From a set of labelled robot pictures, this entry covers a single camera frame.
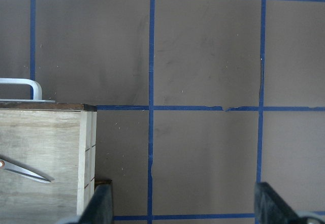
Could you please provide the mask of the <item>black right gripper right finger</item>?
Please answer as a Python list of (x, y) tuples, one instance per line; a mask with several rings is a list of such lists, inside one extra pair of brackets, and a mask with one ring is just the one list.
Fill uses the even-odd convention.
[(259, 223), (302, 223), (300, 217), (266, 182), (254, 186), (254, 215)]

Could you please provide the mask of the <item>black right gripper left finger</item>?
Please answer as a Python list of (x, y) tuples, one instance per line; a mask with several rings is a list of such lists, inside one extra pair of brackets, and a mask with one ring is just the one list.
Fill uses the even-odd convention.
[(79, 218), (79, 223), (113, 223), (113, 197), (110, 184), (98, 185), (87, 207)]

